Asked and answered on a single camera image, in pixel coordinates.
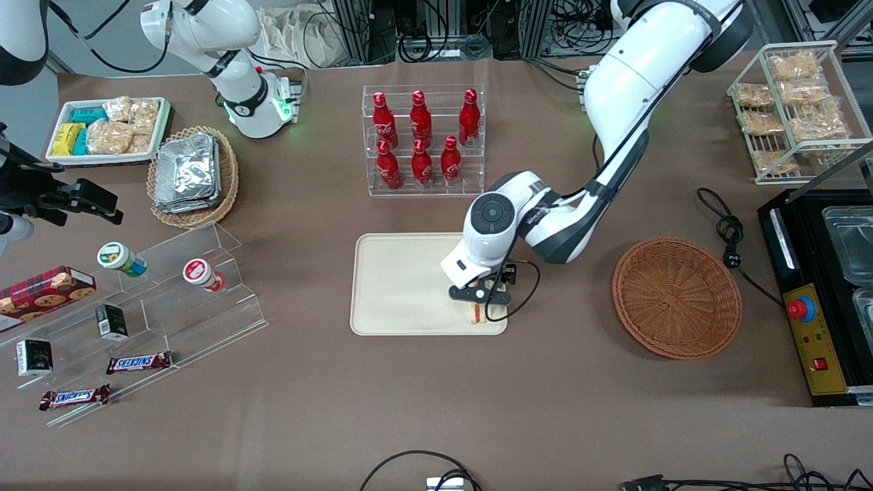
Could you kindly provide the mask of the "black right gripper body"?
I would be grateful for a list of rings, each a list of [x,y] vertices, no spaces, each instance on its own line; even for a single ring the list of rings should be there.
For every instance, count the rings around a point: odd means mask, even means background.
[[[1,198],[2,209],[16,214],[34,205],[44,194],[55,192],[61,185],[53,177],[63,172],[62,165],[47,164],[11,143],[1,124]]]

